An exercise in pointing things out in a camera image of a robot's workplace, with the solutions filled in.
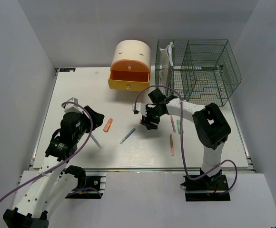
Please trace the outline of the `blue pen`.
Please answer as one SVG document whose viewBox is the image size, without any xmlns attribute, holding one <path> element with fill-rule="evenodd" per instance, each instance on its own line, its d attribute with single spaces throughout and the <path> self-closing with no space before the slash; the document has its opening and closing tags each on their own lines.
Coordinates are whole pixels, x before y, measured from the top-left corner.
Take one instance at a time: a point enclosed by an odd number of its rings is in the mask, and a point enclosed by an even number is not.
<svg viewBox="0 0 276 228">
<path fill-rule="evenodd" d="M 128 139 L 128 137 L 130 137 L 134 133 L 135 130 L 136 128 L 131 129 L 119 143 L 123 144 Z"/>
</svg>

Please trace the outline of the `orange pen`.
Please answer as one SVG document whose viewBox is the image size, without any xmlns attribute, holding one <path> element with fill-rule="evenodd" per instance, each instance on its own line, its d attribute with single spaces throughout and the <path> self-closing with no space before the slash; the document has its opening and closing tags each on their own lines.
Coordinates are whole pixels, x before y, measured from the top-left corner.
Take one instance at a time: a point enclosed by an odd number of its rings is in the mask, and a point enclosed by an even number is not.
<svg viewBox="0 0 276 228">
<path fill-rule="evenodd" d="M 175 152 L 174 152 L 174 143 L 173 143 L 173 135 L 172 134 L 169 135 L 169 140 L 170 140 L 171 155 L 174 156 Z"/>
</svg>

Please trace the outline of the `round drawer storage box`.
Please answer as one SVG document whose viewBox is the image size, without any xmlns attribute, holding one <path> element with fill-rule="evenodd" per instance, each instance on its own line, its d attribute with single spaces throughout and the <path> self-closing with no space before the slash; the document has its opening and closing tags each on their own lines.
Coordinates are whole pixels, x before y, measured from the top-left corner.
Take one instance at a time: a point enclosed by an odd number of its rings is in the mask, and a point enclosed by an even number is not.
<svg viewBox="0 0 276 228">
<path fill-rule="evenodd" d="M 139 40 L 124 40 L 117 44 L 110 67 L 110 89 L 142 91 L 150 85 L 151 50 Z"/>
</svg>

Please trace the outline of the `white paper booklet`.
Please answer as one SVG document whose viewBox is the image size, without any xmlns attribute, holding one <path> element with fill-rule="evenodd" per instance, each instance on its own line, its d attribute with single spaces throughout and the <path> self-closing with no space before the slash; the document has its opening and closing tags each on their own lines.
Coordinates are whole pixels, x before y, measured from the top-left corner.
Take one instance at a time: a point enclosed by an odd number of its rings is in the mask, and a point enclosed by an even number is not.
<svg viewBox="0 0 276 228">
<path fill-rule="evenodd" d="M 156 85 L 169 86 L 173 72 L 174 43 L 169 42 L 164 48 L 157 48 L 155 63 Z"/>
</svg>

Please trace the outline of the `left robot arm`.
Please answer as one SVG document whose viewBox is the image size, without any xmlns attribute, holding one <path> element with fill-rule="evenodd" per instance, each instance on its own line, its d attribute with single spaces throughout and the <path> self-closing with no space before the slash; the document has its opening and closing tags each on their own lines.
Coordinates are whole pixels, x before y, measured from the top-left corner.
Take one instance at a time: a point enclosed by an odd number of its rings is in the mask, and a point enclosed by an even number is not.
<svg viewBox="0 0 276 228">
<path fill-rule="evenodd" d="M 29 190 L 14 209 L 3 215 L 9 228 L 47 228 L 49 219 L 59 204 L 72 190 L 86 185 L 85 170 L 69 165 L 70 158 L 78 151 L 78 142 L 84 134 L 103 124 L 104 115 L 89 106 L 73 102 L 64 105 L 65 114 L 45 151 L 39 177 L 31 182 Z"/>
</svg>

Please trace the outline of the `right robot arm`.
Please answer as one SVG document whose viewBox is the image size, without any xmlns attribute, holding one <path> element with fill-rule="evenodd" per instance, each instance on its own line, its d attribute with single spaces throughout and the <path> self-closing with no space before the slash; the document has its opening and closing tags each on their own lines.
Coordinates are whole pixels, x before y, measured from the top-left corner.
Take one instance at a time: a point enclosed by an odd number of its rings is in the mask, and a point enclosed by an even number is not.
<svg viewBox="0 0 276 228">
<path fill-rule="evenodd" d="M 191 181 L 198 181 L 205 189 L 212 189 L 222 174 L 221 155 L 231 128 L 215 103 L 198 105 L 187 102 L 174 95 L 165 96 L 160 89 L 148 94 L 151 104 L 135 102 L 133 113 L 142 115 L 141 124 L 148 130 L 156 130 L 163 115 L 174 115 L 180 120 L 192 122 L 197 136 L 203 145 L 203 162 L 200 175 L 189 176 Z"/>
</svg>

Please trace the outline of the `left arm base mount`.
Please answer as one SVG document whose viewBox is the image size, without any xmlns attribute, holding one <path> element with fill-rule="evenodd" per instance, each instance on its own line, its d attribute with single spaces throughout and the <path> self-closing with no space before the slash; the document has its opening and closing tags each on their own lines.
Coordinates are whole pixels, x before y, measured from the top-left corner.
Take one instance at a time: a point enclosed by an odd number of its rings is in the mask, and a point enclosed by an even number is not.
<svg viewBox="0 0 276 228">
<path fill-rule="evenodd" d="M 98 200 L 101 199 L 106 185 L 106 173 L 86 172 L 81 184 L 71 191 L 66 199 Z"/>
</svg>

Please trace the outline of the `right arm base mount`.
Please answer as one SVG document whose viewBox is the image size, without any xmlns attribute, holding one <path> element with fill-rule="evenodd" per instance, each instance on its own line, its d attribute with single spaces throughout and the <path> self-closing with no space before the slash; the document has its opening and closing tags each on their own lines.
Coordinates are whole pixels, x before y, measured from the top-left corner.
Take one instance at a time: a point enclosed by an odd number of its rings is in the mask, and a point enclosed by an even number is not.
<svg viewBox="0 0 276 228">
<path fill-rule="evenodd" d="M 185 191 L 186 202 L 206 202 L 206 201 L 231 201 L 227 178 L 221 175 L 211 185 L 203 179 L 189 180 L 184 176 L 184 182 L 180 186 Z"/>
</svg>

